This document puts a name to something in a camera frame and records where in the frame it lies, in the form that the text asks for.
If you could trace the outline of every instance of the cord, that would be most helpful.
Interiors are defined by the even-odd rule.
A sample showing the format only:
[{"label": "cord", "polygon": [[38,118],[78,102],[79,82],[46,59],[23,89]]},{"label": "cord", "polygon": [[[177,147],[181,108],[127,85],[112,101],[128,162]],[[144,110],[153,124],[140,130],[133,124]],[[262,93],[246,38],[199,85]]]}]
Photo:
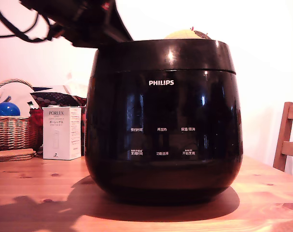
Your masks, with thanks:
[{"label": "cord", "polygon": [[25,32],[20,31],[18,28],[16,28],[11,22],[9,22],[0,12],[0,21],[18,38],[20,38],[23,41],[29,42],[29,43],[40,43],[45,40],[52,40],[52,34],[50,33],[51,24],[49,19],[46,16],[43,16],[44,20],[46,21],[47,25],[49,26],[49,32],[47,36],[44,39],[35,38],[30,39]]},{"label": "cord", "polygon": [[[33,25],[32,25],[30,28],[28,28],[26,31],[23,31],[23,33],[27,33],[27,32],[29,32],[30,30],[32,30],[32,29],[35,27],[35,25],[37,24],[37,22],[38,22],[38,18],[39,18],[39,13],[37,13],[37,15],[36,15],[36,19],[35,19]],[[1,39],[1,38],[11,38],[11,37],[16,37],[16,35],[14,35],[14,34],[12,34],[12,35],[0,35],[0,39]]]}]

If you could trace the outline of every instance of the rice cooker lid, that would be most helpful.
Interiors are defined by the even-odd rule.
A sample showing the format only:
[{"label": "rice cooker lid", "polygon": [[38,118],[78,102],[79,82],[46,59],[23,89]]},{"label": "rice cooker lid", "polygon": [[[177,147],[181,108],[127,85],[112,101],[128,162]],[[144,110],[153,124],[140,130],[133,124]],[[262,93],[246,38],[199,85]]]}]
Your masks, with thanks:
[{"label": "rice cooker lid", "polygon": [[236,73],[227,44],[207,39],[131,41],[99,47],[97,67],[106,72],[216,70]]}]

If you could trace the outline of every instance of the black rice cooker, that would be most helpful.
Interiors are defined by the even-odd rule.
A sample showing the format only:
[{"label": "black rice cooker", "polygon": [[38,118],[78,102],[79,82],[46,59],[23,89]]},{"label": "black rice cooker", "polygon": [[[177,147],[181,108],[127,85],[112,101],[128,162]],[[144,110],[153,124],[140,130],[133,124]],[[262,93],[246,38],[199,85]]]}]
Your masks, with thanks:
[{"label": "black rice cooker", "polygon": [[207,39],[101,46],[86,108],[85,160],[117,199],[209,200],[242,162],[236,72],[227,44]]}]

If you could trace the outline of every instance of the cork coaster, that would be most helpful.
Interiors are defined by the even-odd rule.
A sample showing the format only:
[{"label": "cork coaster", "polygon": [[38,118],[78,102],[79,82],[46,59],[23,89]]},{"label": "cork coaster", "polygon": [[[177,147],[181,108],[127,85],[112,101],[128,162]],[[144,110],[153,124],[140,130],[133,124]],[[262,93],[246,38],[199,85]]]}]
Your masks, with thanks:
[{"label": "cork coaster", "polygon": [[10,158],[10,159],[0,159],[0,162],[4,161],[22,161],[22,160],[30,160],[33,156],[25,157],[25,158]]},{"label": "cork coaster", "polygon": [[16,156],[25,156],[25,155],[33,155],[36,152],[29,149],[18,149],[18,150],[8,150],[8,151],[0,151],[0,158],[13,158]]},{"label": "cork coaster", "polygon": [[15,156],[15,157],[0,157],[1,161],[10,161],[12,159],[20,160],[20,159],[26,159],[26,158],[32,158],[34,155],[23,155],[23,156]]}]

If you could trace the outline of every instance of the chair backrest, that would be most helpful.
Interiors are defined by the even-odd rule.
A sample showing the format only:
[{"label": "chair backrest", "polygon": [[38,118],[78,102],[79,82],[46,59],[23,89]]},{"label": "chair backrest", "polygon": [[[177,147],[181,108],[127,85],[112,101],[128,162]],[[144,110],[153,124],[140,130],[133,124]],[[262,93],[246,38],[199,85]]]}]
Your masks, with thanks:
[{"label": "chair backrest", "polygon": [[285,102],[278,135],[273,167],[285,171],[287,156],[293,156],[293,142],[290,134],[293,122],[293,102]]}]

